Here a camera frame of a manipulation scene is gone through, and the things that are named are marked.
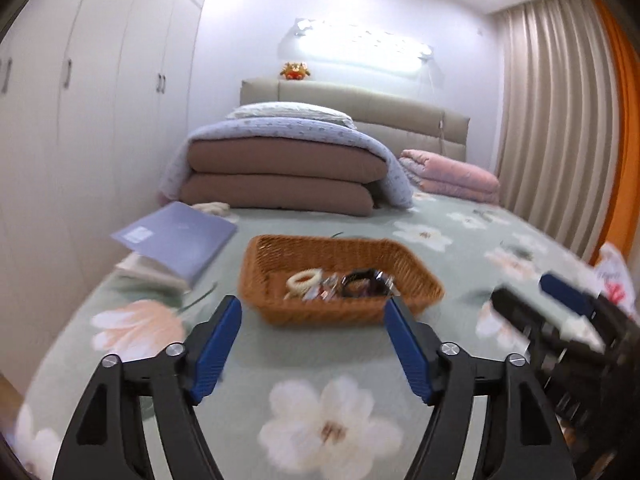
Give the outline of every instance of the blue rubber pad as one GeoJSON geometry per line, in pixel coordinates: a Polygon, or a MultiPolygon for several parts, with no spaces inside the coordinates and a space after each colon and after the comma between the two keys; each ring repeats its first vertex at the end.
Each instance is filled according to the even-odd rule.
{"type": "Polygon", "coordinates": [[[428,402],[433,393],[429,363],[393,300],[388,300],[385,305],[385,326],[412,392],[428,402]]]}
{"type": "Polygon", "coordinates": [[[540,278],[540,289],[580,316],[590,316],[593,313],[593,307],[583,293],[549,272],[540,278]]]}
{"type": "Polygon", "coordinates": [[[195,405],[209,396],[216,387],[241,322],[242,306],[237,298],[233,298],[196,362],[193,387],[189,390],[195,405]]]}

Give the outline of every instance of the purple folder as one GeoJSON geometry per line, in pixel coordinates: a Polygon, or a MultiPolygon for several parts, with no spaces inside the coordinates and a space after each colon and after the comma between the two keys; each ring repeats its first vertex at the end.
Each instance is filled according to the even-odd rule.
{"type": "Polygon", "coordinates": [[[111,237],[193,286],[236,229],[219,216],[173,202],[111,237]]]}

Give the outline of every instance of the headboard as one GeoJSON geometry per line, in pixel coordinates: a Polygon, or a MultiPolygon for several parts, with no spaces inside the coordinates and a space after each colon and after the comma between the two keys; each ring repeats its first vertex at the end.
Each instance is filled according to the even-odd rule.
{"type": "Polygon", "coordinates": [[[271,101],[308,103],[346,113],[361,132],[382,142],[395,156],[414,149],[466,161],[469,118],[444,108],[356,86],[265,78],[242,81],[241,105],[271,101]]]}

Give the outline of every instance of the white label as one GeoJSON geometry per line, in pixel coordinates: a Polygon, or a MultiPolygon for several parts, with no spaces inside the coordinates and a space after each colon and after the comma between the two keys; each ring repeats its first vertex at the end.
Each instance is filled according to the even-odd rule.
{"type": "Polygon", "coordinates": [[[153,231],[150,231],[146,227],[136,227],[133,231],[129,231],[127,234],[123,236],[123,238],[132,244],[139,244],[143,242],[147,238],[153,236],[153,231]]]}

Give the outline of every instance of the white pillow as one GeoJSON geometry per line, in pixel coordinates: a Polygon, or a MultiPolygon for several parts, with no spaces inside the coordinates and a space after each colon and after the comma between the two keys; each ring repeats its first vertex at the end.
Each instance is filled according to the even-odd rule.
{"type": "Polygon", "coordinates": [[[227,119],[247,119],[250,117],[295,117],[297,119],[312,119],[325,123],[340,124],[351,130],[357,130],[353,120],[347,115],[325,108],[323,106],[309,105],[306,103],[289,103],[283,101],[256,103],[236,108],[227,119]]]}

